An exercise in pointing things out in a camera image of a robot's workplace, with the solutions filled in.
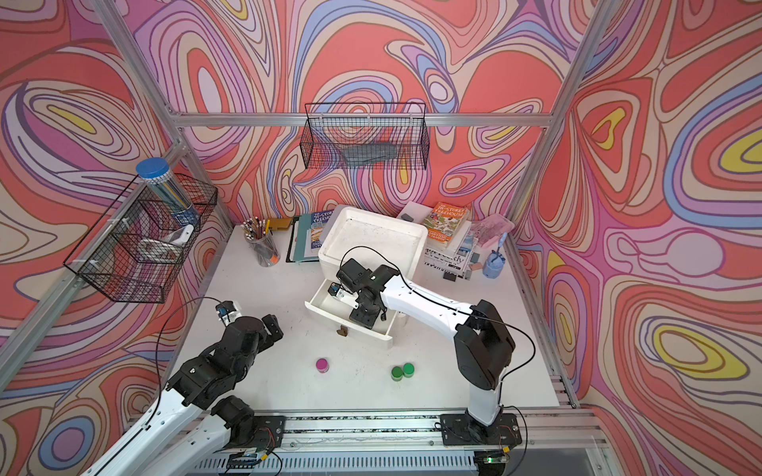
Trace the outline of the green paint can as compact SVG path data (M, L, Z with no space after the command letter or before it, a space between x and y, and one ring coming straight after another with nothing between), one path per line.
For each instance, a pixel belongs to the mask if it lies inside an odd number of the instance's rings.
M415 375L416 368L413 363L405 363L402 366L402 371L405 378L412 378Z
M401 367L395 366L391 369L390 375L393 381L399 382L404 378L404 371Z

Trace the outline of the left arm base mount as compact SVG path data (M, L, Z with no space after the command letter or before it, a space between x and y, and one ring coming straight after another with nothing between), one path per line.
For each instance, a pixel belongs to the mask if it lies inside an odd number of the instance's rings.
M282 445L285 436L284 416L244 416L238 422L214 416L214 422L222 424L224 443L219 449L272 450Z

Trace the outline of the white object in basket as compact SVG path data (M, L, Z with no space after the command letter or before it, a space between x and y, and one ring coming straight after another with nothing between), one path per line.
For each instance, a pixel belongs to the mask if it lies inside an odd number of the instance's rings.
M185 245L190 240L193 233L194 233L194 226L188 224L168 234L167 236L162 238L161 241L163 243L180 247Z

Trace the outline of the magenta paint can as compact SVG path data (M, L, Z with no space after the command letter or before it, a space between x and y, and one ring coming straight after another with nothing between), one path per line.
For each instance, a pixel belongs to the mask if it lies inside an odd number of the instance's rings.
M320 358L316 362L316 368L320 373L327 373L329 372L329 361L325 358Z

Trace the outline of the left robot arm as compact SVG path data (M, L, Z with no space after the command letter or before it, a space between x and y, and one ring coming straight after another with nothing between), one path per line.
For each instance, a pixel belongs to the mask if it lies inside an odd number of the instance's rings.
M156 402L85 475L186 475L224 449L269 455L285 419L258 416L232 394L255 358L283 338L275 315L238 317L217 343L186 361Z

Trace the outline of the pink plastic case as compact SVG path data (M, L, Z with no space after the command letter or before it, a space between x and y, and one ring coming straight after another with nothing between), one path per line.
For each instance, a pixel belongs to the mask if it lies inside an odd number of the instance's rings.
M474 240L481 248L489 248L497 242L503 234L514 230L515 224L501 214L492 214L472 224Z

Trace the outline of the green paint can left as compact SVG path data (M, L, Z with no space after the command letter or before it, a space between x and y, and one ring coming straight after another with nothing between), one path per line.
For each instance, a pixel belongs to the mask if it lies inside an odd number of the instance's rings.
M393 381L399 382L404 378L404 371L401 367L395 366L391 369L390 375Z

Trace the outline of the white drawer cabinet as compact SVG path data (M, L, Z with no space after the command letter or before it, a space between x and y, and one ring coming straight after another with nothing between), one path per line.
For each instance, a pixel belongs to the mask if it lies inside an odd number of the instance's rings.
M321 236L319 265L326 280L336 281L339 265L355 259L368 269L396 265L407 279L414 279L428 231L421 224L359 208L335 211Z

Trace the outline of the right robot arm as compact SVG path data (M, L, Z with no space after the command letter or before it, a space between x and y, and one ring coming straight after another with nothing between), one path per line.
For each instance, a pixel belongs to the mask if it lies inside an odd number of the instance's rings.
M341 265L337 279L355 298L352 321L373 325L385 311L397 311L444 335L470 384L470 421L480 428L495 424L501 414L499 384L516 350L495 305L485 299L475 305L453 301L407 281L394 267L370 270L355 259Z

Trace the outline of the orange treehouse book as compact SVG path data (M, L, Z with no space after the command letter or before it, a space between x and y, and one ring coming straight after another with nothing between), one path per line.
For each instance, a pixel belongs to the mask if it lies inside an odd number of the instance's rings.
M446 248L468 218L470 210L467 207L438 202L422 224L428 230L428 238L437 246Z

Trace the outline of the pencil cup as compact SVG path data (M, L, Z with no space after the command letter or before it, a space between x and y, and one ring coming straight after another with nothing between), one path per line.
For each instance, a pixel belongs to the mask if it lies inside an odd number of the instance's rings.
M280 254L270 232L270 221L249 218L242 223L244 238L255 254L258 264L272 267L279 263Z

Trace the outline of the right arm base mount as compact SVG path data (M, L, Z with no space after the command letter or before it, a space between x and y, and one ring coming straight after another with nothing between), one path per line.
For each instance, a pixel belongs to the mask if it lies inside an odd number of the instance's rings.
M481 424L469 414L443 414L435 423L445 446L507 446L523 443L521 428L514 414L500 413L490 426Z

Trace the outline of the blue desk lamp base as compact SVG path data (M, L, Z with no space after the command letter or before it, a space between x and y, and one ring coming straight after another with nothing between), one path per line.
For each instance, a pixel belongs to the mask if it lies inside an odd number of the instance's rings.
M501 275L505 263L506 258L499 250L492 251L484 263L482 274L488 279L496 279Z

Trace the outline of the white book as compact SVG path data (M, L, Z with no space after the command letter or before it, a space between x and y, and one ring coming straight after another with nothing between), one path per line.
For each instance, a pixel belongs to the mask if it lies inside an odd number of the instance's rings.
M424 220L430 215L430 213L432 211L433 211L433 209L431 207L425 206L424 204L419 204L419 203L416 203L416 202L409 202L398 213L397 218L401 219L400 216L403 213L406 213L406 214L412 216L412 218L414 218L415 222L411 222L411 223L416 223L416 224L422 225Z

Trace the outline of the green paint can right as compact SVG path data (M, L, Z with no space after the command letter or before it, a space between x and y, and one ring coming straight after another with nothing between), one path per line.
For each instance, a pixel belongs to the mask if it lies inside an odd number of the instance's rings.
M405 363L402 366L402 371L405 378L412 378L415 375L416 368L413 363Z

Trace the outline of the blue lid pencil tube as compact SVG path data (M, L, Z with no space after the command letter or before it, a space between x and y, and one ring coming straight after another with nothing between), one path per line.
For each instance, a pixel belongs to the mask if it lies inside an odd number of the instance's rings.
M149 158L136 166L137 175L164 202L180 226L198 224L198 212L186 190L163 158Z

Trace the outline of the teal folder with book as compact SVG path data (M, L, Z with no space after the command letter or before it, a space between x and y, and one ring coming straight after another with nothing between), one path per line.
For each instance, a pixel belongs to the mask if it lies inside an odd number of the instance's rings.
M293 220L288 263L312 263L319 261L323 228L333 215L332 210L306 213Z

